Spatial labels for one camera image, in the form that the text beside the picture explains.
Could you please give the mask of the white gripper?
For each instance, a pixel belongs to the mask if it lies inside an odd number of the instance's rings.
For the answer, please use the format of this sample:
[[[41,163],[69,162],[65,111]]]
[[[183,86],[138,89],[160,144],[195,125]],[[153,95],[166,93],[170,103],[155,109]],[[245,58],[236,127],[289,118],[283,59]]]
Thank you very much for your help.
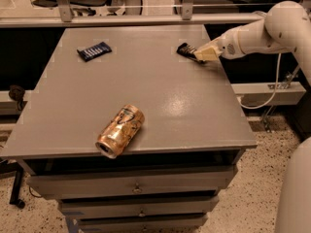
[[[226,59],[242,57],[243,51],[240,49],[238,38],[239,29],[240,27],[231,28],[220,37],[200,46],[194,53],[196,59],[199,61],[217,61],[220,55]]]

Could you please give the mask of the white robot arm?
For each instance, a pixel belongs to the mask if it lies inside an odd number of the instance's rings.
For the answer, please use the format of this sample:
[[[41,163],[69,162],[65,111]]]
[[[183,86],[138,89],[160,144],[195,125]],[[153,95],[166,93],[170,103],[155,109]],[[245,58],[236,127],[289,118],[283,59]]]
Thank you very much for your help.
[[[290,52],[311,84],[311,22],[293,1],[274,5],[263,19],[238,26],[199,47],[199,60],[250,53]],[[311,233],[311,137],[294,150],[282,184],[275,233]]]

